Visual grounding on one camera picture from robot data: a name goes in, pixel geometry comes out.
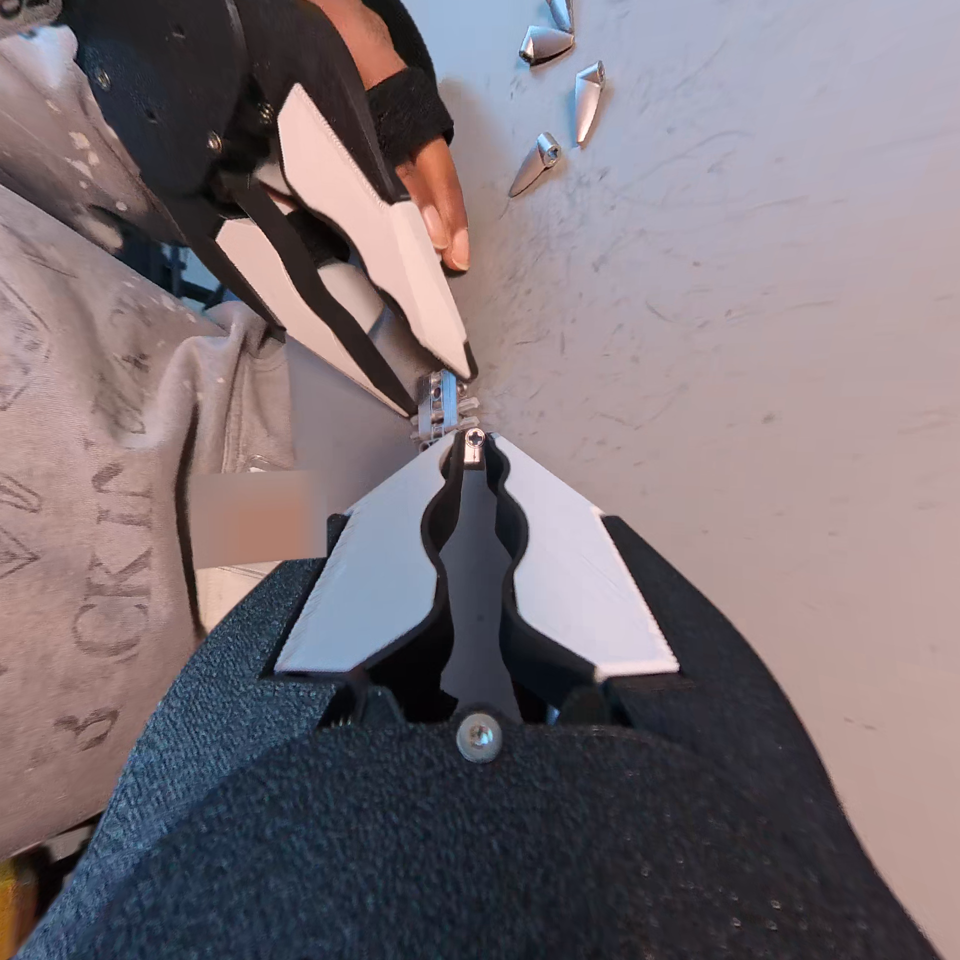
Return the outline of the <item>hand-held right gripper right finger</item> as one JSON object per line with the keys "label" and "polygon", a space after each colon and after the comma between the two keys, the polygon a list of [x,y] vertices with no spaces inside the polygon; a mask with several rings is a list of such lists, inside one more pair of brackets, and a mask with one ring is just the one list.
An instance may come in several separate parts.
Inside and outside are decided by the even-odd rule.
{"label": "hand-held right gripper right finger", "polygon": [[603,511],[503,436],[486,439],[486,480],[510,558],[499,645],[511,680],[562,706],[609,681],[678,675]]}

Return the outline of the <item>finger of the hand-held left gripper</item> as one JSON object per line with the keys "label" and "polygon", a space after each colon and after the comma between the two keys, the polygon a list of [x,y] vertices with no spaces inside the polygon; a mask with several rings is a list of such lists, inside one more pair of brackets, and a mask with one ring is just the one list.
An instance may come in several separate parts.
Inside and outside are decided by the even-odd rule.
{"label": "finger of the hand-held left gripper", "polygon": [[387,201],[362,172],[301,84],[278,115],[281,165],[306,209],[341,229],[372,285],[389,298],[414,338],[462,380],[476,376],[470,343],[421,211]]}
{"label": "finger of the hand-held left gripper", "polygon": [[295,221],[294,215],[224,221],[213,244],[238,275],[226,284],[394,413],[413,416],[414,398],[368,331],[327,287]]}

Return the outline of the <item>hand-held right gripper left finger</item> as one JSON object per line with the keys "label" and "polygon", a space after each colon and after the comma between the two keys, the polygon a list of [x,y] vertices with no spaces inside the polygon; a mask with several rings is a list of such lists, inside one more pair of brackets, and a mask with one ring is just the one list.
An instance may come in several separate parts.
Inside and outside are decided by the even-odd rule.
{"label": "hand-held right gripper left finger", "polygon": [[457,706],[441,552],[459,521],[459,438],[446,436],[345,515],[273,665],[278,679],[389,690],[399,706]]}

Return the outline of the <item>small grey beam assembly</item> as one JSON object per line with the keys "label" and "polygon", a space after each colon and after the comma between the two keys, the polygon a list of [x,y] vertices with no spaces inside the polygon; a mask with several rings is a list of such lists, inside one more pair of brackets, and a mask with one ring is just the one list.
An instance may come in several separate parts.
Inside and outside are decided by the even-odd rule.
{"label": "small grey beam assembly", "polygon": [[447,434],[480,428],[479,399],[469,395],[467,384],[442,369],[426,374],[416,384],[416,412],[410,416],[411,440],[426,451]]}

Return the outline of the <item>grey desk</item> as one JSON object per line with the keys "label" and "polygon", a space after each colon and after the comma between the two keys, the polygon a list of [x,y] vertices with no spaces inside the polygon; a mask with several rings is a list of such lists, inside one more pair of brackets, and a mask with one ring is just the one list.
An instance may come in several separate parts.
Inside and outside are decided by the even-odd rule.
{"label": "grey desk", "polygon": [[958,958],[958,2],[575,2],[536,69],[545,2],[407,6],[487,422],[746,637]]}

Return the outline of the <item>person's left hand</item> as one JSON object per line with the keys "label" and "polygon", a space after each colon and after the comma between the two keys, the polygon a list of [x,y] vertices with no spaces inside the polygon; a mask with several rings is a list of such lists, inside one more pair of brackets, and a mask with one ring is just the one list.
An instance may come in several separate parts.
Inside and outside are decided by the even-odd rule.
{"label": "person's left hand", "polygon": [[[363,2],[315,1],[314,5],[340,34],[366,90],[406,67],[387,24]],[[449,144],[437,137],[414,150],[395,171],[418,207],[444,267],[452,273],[465,273],[471,263],[469,219]]]}

